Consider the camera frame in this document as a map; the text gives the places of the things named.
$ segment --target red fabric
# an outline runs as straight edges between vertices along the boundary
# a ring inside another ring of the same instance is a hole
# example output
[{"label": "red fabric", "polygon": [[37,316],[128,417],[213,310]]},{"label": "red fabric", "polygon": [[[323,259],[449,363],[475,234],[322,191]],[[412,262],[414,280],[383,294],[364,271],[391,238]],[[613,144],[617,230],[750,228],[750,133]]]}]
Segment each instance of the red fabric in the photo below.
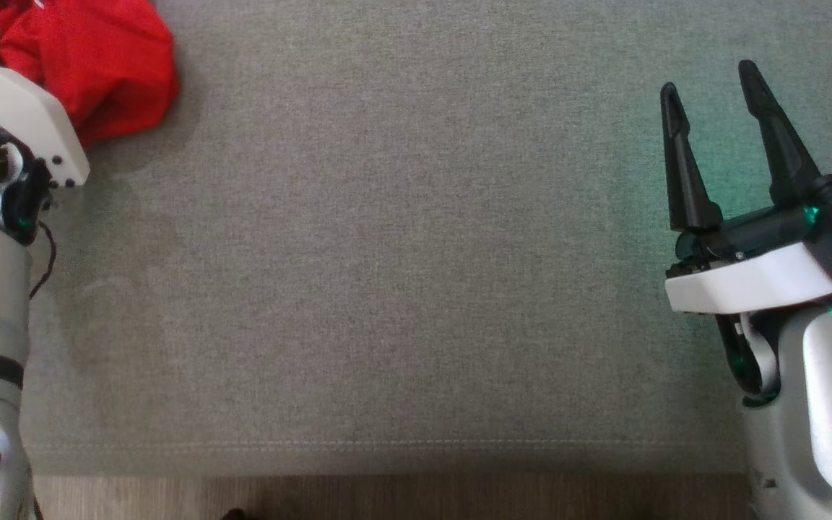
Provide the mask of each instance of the red fabric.
[{"label": "red fabric", "polygon": [[63,103],[89,145],[158,125],[178,95],[172,34],[148,0],[0,0],[0,65]]}]

